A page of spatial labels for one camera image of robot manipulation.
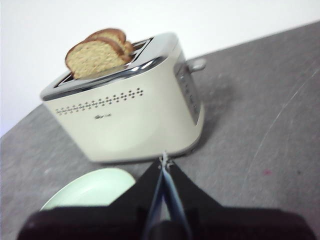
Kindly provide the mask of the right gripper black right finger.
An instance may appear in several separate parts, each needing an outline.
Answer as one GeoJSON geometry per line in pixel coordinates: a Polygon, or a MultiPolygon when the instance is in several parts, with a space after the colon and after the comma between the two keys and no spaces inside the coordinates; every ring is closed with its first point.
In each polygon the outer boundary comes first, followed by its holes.
{"type": "Polygon", "coordinates": [[[194,240],[314,240],[306,220],[274,208],[234,207],[217,202],[174,162],[165,166],[179,213],[194,240]]]}

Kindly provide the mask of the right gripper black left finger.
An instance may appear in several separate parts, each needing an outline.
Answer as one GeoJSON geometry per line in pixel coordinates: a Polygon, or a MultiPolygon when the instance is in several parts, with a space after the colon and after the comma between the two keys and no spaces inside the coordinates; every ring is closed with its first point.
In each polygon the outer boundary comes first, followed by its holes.
{"type": "Polygon", "coordinates": [[[160,161],[107,206],[55,207],[33,213],[19,231],[19,240],[138,240],[152,206],[160,161]]]}

